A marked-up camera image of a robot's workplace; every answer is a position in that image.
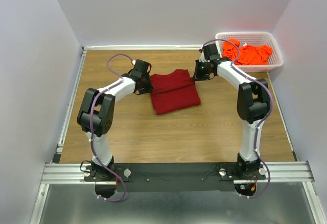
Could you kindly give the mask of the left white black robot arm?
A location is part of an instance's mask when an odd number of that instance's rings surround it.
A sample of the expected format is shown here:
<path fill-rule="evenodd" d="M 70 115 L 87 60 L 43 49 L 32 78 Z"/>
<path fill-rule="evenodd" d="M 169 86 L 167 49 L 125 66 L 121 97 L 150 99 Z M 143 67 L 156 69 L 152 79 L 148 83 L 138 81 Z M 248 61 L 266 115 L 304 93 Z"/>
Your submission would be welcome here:
<path fill-rule="evenodd" d="M 133 68 L 118 75 L 114 83 L 99 89 L 88 88 L 77 116 L 77 123 L 85 132 L 92 151 L 91 166 L 84 171 L 86 177 L 98 181 L 117 179 L 114 159 L 109 146 L 108 132 L 113 124 L 115 104 L 129 94 L 146 94 L 153 90 L 150 81 L 152 65 L 133 60 Z"/>

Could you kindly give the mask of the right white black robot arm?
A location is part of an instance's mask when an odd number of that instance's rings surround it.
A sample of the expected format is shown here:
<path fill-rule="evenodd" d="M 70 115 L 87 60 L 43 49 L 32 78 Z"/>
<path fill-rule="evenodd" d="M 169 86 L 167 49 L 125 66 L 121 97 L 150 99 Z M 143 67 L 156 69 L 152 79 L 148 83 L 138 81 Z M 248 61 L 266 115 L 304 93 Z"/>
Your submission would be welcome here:
<path fill-rule="evenodd" d="M 221 57 L 217 45 L 205 44 L 196 60 L 193 81 L 219 76 L 238 91 L 237 113 L 243 121 L 242 146 L 237 161 L 227 171 L 248 178 L 261 168 L 260 139 L 262 126 L 272 112 L 273 98 L 265 79 L 256 79 L 240 70 L 230 58 Z"/>

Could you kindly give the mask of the dark red t-shirt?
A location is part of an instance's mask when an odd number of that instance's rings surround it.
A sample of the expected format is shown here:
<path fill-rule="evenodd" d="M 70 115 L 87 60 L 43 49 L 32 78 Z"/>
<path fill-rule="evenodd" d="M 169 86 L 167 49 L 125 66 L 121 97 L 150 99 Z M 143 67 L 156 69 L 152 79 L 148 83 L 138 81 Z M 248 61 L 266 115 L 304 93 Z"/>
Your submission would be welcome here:
<path fill-rule="evenodd" d="M 157 115 L 201 105 L 201 99 L 187 69 L 150 76 L 152 105 Z"/>

